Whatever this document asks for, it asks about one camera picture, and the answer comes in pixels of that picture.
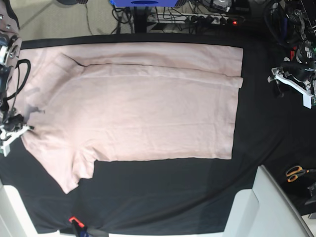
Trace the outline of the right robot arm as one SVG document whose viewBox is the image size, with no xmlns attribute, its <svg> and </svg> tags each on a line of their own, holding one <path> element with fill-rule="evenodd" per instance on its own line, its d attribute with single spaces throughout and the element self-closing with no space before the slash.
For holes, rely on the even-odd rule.
<svg viewBox="0 0 316 237">
<path fill-rule="evenodd" d="M 28 59 L 20 59 L 22 39 L 19 35 L 19 22 L 10 1 L 0 2 L 0 134 L 18 131 L 24 127 L 23 116 L 15 114 L 17 95 L 25 86 L 31 70 Z M 18 82 L 16 90 L 7 94 L 13 73 L 20 64 L 27 64 L 27 72 L 22 82 Z"/>
</svg>

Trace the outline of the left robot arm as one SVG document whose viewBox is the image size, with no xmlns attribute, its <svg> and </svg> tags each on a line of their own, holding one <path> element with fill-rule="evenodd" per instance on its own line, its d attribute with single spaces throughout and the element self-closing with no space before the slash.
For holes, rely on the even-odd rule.
<svg viewBox="0 0 316 237">
<path fill-rule="evenodd" d="M 272 69 L 268 82 L 287 85 L 311 103 L 316 100 L 316 2 L 314 0 L 270 0 L 263 19 L 276 42 L 289 50 L 289 57 Z"/>
</svg>

